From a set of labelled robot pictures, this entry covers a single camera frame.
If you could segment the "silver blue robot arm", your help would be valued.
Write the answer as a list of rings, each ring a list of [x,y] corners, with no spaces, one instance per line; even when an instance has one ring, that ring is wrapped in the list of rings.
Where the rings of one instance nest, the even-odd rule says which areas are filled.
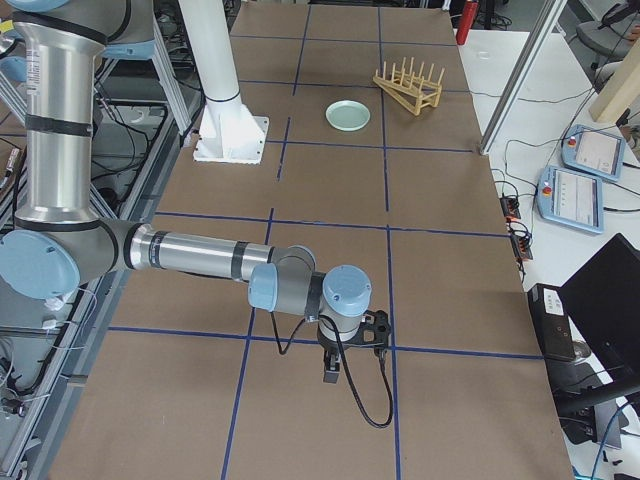
[[[2,278],[36,299],[125,269],[244,282],[253,307],[317,324],[326,381],[347,373],[345,351],[363,340],[371,296],[361,269],[343,265],[322,273],[302,246],[160,231],[91,209],[95,62],[153,55],[152,3],[16,1],[13,10],[26,44],[27,194],[1,243]]]

